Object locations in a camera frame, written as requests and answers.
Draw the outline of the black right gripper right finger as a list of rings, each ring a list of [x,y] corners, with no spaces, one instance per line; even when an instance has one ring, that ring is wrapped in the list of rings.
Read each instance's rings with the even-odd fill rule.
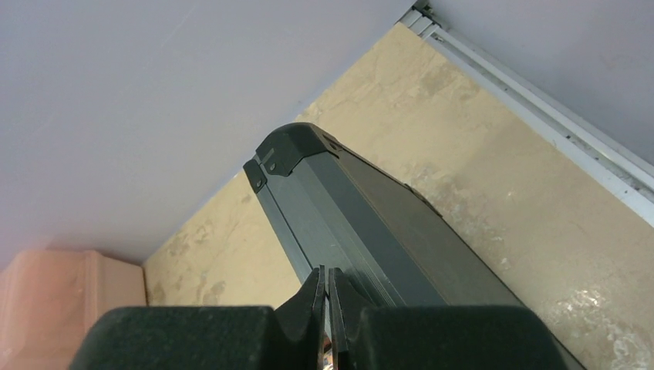
[[[378,307],[338,268],[328,297],[337,369],[566,369],[536,314],[515,306]]]

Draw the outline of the black poker set case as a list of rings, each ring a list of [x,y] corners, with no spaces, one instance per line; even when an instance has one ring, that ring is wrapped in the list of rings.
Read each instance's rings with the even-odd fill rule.
[[[426,198],[314,124],[274,129],[243,169],[301,283],[325,268],[322,360],[330,349],[334,368],[328,297],[334,268],[378,307],[530,310]],[[551,335],[566,369],[581,368]]]

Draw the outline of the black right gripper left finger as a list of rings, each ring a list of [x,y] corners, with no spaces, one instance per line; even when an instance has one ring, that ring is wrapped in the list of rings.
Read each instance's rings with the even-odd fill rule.
[[[317,369],[322,364],[324,267],[279,308],[116,308],[88,331],[71,369]]]

